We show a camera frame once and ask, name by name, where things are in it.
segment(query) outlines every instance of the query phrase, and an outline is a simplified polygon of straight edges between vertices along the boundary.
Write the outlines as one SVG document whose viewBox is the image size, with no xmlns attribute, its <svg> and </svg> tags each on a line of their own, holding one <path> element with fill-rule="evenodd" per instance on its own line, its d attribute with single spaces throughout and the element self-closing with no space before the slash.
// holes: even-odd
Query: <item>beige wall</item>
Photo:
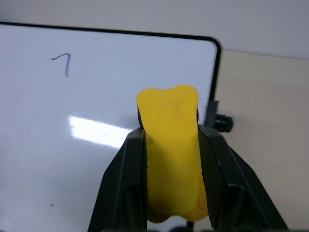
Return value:
<svg viewBox="0 0 309 232">
<path fill-rule="evenodd" d="M 309 228 L 309 60 L 224 52 L 219 112 L 290 229 Z M 196 229 L 209 228 L 207 219 Z"/>
</svg>

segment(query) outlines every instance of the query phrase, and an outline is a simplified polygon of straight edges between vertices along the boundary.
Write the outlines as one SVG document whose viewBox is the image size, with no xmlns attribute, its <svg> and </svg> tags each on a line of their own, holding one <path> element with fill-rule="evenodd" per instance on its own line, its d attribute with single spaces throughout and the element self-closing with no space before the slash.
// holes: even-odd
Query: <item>wall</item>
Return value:
<svg viewBox="0 0 309 232">
<path fill-rule="evenodd" d="M 7 0 L 0 21 L 213 36 L 228 50 L 309 58 L 307 0 Z"/>
<path fill-rule="evenodd" d="M 255 170 L 290 229 L 309 228 L 309 61 L 224 52 L 216 99 L 227 142 Z M 197 229 L 209 228 L 207 219 Z"/>
</svg>

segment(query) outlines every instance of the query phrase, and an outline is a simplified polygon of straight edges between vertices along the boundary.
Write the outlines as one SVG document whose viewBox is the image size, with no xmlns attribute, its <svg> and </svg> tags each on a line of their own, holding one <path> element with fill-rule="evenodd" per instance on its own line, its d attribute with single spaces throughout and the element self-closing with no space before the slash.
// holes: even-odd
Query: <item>whiteboard frame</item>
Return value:
<svg viewBox="0 0 309 232">
<path fill-rule="evenodd" d="M 184 35 L 184 34 L 169 34 L 169 33 L 158 33 L 158 32 L 145 32 L 145 31 L 129 31 L 129 30 L 114 30 L 114 29 L 98 29 L 98 28 L 82 28 L 82 27 L 66 27 L 66 26 L 52 26 L 52 25 L 40 25 L 40 24 L 27 24 L 27 23 L 13 23 L 13 22 L 0 22 L 0 25 L 11 25 L 11 26 L 22 26 L 22 27 L 33 27 L 33 28 L 45 28 L 45 29 L 62 29 L 62 30 L 76 30 L 76 31 L 90 31 L 90 32 L 105 32 L 105 33 L 115 33 L 115 34 L 129 34 L 129 35 L 144 35 L 144 36 L 155 36 L 155 37 L 169 37 L 169 38 L 179 38 L 179 39 L 190 39 L 190 40 L 203 40 L 210 41 L 214 43 L 217 48 L 216 58 L 213 67 L 211 89 L 209 94 L 209 101 L 213 101 L 216 92 L 216 86 L 218 81 L 219 66 L 221 60 L 221 45 L 213 37 L 208 36 L 198 36 L 198 35 Z"/>
</svg>

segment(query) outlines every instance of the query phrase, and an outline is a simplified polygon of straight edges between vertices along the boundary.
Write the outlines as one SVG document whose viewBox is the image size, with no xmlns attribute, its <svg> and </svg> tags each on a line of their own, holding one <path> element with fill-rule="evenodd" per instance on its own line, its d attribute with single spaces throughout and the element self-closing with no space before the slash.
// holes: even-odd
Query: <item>yellow object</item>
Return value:
<svg viewBox="0 0 309 232">
<path fill-rule="evenodd" d="M 197 135 L 197 90 L 192 86 L 146 89 L 137 105 L 146 133 L 148 220 L 207 216 Z"/>
</svg>

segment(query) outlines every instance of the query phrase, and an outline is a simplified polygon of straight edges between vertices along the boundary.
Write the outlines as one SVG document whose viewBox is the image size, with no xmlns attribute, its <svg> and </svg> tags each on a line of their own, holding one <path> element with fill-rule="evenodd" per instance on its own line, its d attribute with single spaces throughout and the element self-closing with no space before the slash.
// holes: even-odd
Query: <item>white surface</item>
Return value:
<svg viewBox="0 0 309 232">
<path fill-rule="evenodd" d="M 139 127 L 140 90 L 193 85 L 203 119 L 211 42 L 3 25 L 0 34 L 0 229 L 86 231 L 104 170 Z"/>
<path fill-rule="evenodd" d="M 3 0 L 0 20 L 213 36 L 227 50 L 309 58 L 307 0 Z"/>
</svg>

